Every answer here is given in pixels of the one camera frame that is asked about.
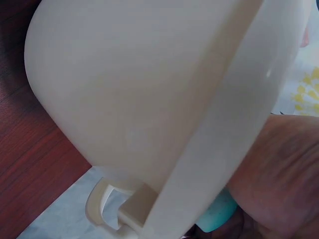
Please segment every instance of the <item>white plastic container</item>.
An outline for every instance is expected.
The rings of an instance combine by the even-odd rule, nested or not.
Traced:
[[[311,3],[43,0],[26,73],[65,135],[106,172],[90,220],[116,238],[179,238],[261,130]],[[112,231],[99,218],[108,185],[133,193],[144,184],[159,196],[141,230]]]

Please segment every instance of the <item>yellow floral pattern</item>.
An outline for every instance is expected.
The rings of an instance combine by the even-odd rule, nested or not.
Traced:
[[[311,74],[305,73],[292,98],[295,114],[319,116],[319,67],[315,67]]]

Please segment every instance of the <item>teal object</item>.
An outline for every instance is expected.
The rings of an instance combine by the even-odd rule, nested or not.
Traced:
[[[207,211],[197,220],[197,226],[209,233],[224,225],[237,209],[237,203],[229,191],[223,189]]]

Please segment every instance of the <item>wooden table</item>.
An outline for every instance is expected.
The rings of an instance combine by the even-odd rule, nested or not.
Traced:
[[[32,93],[26,31],[40,0],[0,1],[0,238],[16,238],[91,166]]]

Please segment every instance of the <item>plastic handle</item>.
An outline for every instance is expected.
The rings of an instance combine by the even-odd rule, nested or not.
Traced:
[[[105,178],[102,178],[89,195],[85,205],[85,215],[93,225],[108,232],[115,239],[138,239],[136,232],[128,225],[122,225],[118,230],[115,230],[107,225],[102,217],[105,203],[114,189],[115,188],[110,185]],[[123,191],[117,188],[116,190],[131,194],[129,191]]]

